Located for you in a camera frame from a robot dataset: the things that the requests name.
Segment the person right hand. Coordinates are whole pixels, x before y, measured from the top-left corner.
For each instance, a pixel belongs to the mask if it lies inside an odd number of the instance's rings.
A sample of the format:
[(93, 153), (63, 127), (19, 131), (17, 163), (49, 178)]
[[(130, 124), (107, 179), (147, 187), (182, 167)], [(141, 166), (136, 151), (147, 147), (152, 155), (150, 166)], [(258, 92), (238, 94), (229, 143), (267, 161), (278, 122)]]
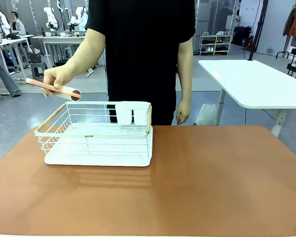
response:
[(74, 78), (72, 71), (66, 66), (55, 67), (44, 71), (43, 82), (56, 88), (69, 83)]

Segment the person left hand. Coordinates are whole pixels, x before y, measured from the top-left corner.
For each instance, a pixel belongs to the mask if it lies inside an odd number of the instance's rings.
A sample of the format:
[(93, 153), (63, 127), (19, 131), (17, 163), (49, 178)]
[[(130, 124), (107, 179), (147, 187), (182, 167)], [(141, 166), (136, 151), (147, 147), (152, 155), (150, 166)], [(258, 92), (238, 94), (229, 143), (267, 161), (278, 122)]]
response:
[(181, 125), (185, 123), (190, 116), (190, 100), (182, 100), (177, 107), (176, 123)]

